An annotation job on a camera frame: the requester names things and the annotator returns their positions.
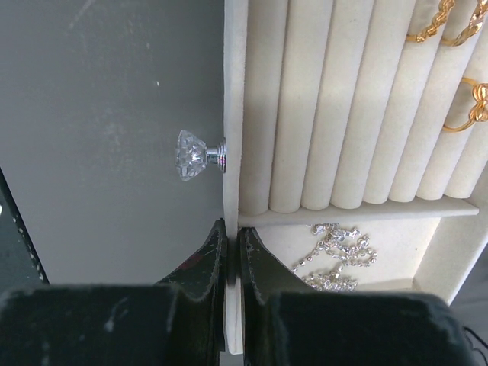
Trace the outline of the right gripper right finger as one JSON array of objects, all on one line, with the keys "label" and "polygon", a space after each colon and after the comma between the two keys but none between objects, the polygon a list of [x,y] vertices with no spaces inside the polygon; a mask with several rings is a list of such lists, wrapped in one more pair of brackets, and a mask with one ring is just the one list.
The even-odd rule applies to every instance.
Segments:
[{"label": "right gripper right finger", "polygon": [[321,292],[238,235],[247,365],[485,365],[487,345],[429,294]]}]

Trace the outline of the beige jewelry tray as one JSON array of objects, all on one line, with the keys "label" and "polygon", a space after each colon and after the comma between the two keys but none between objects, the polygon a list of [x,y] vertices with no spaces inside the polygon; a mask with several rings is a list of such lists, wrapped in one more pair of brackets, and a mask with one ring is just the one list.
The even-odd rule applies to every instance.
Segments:
[{"label": "beige jewelry tray", "polygon": [[176,166],[223,172],[231,238],[291,268],[355,227],[356,289],[453,302],[487,244],[485,1],[227,1],[223,92],[223,142],[182,131]]}]

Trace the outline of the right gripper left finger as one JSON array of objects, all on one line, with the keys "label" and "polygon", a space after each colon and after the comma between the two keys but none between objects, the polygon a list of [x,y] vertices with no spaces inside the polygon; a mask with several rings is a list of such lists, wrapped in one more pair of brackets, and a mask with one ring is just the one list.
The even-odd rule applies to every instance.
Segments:
[{"label": "right gripper left finger", "polygon": [[42,286],[1,297],[3,365],[217,365],[227,236],[150,285]]}]

